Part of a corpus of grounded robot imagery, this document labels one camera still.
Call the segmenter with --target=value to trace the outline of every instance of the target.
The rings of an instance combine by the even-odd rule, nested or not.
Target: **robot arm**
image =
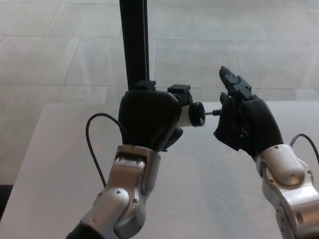
[[[181,137],[180,127],[205,124],[204,107],[193,102],[189,90],[190,86],[174,85],[159,92],[149,82],[123,96],[119,122],[131,137],[122,132],[123,145],[117,149],[106,187],[67,239],[129,239],[142,229],[160,165],[158,152]]]
[[[221,95],[214,135],[231,148],[246,151],[256,162],[283,239],[318,239],[319,193],[312,171],[283,143],[271,111],[251,93],[249,84],[225,67],[220,78],[228,94]]]

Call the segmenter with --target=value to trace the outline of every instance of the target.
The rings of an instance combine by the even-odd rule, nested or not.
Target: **black cable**
[[[316,154],[317,161],[318,161],[318,164],[319,164],[319,153],[318,153],[318,150],[317,150],[314,142],[311,140],[311,138],[309,136],[305,135],[304,133],[299,133],[291,140],[289,145],[292,147],[294,145],[294,143],[296,142],[297,138],[299,138],[300,136],[304,137],[305,139],[307,139],[309,141],[309,143],[311,144],[311,146],[314,149],[314,152]]]
[[[87,123],[86,123],[86,126],[85,126],[85,137],[86,137],[86,141],[88,143],[88,146],[89,146],[89,150],[90,150],[90,153],[92,155],[92,158],[93,158],[93,161],[95,163],[95,166],[100,174],[100,177],[101,177],[101,180],[102,180],[102,183],[103,183],[103,186],[105,187],[106,186],[106,182],[105,182],[105,179],[104,179],[104,176],[103,176],[103,173],[101,171],[101,168],[99,166],[99,163],[98,163],[98,160],[96,159],[96,156],[94,154],[94,151],[93,151],[93,148],[92,148],[92,145],[91,145],[91,140],[90,140],[90,136],[89,136],[89,128],[90,128],[90,123],[93,119],[95,119],[96,117],[99,117],[99,116],[104,116],[104,117],[107,117],[109,118],[110,120],[112,120],[114,123],[116,123],[119,128],[122,130],[122,133],[125,134],[128,138],[132,139],[132,136],[129,134],[129,132],[126,130],[126,128],[117,120],[115,119],[114,117],[112,117],[111,115],[109,114],[106,114],[106,113],[97,113],[97,114],[94,114],[92,115]]]

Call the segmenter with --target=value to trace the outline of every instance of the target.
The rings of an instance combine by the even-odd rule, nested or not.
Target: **floor tile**
[[[149,41],[150,78],[154,79],[156,42]],[[66,84],[127,86],[122,39],[86,38],[76,50]]]
[[[218,102],[220,94],[227,92],[226,88],[200,88],[200,94],[203,102]]]
[[[63,86],[60,101],[64,103],[103,103],[107,86]]]
[[[317,101],[319,100],[319,90],[294,89],[298,101]]]
[[[118,38],[120,30],[119,5],[63,3],[46,35]]]
[[[282,0],[159,0],[159,5],[283,7]]]
[[[263,8],[258,12],[271,40],[319,40],[319,9]]]
[[[31,2],[60,2],[60,3],[94,3],[94,0],[31,0]]]
[[[20,170],[23,157],[0,157],[0,185],[12,185]]]
[[[268,40],[253,8],[192,7],[195,39]]]
[[[183,6],[150,6],[149,38],[193,39],[191,8]]]
[[[167,87],[161,87],[161,86],[156,87],[156,90],[167,92]],[[199,101],[201,102],[202,101],[199,88],[191,87],[190,93],[191,93],[191,96],[193,98],[193,102],[199,102]]]
[[[187,84],[222,87],[219,69],[240,74],[232,41],[158,40],[155,80],[158,86]]]
[[[7,103],[13,89],[14,85],[0,84],[0,114],[5,104]]]
[[[0,0],[0,2],[30,2],[31,0]]]
[[[46,103],[103,103],[107,87],[17,85],[0,115],[0,156],[23,157]]]
[[[318,8],[318,0],[284,0],[287,7],[305,7],[305,8]]]
[[[0,35],[44,35],[60,4],[0,3]]]
[[[292,89],[252,89],[252,93],[265,101],[295,101],[296,95]]]
[[[235,41],[235,48],[254,88],[319,88],[319,58],[308,42]]]
[[[5,37],[0,44],[0,82],[63,84],[78,38]]]

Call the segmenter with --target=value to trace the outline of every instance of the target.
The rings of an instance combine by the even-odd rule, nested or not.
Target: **gray floor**
[[[216,101],[218,70],[265,100],[319,99],[319,0],[149,0],[151,79]],[[0,0],[0,184],[15,181],[45,103],[126,90],[118,0]]]

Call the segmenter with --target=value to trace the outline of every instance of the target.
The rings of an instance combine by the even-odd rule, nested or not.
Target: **vertical stand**
[[[129,90],[150,80],[147,0],[120,0]]]

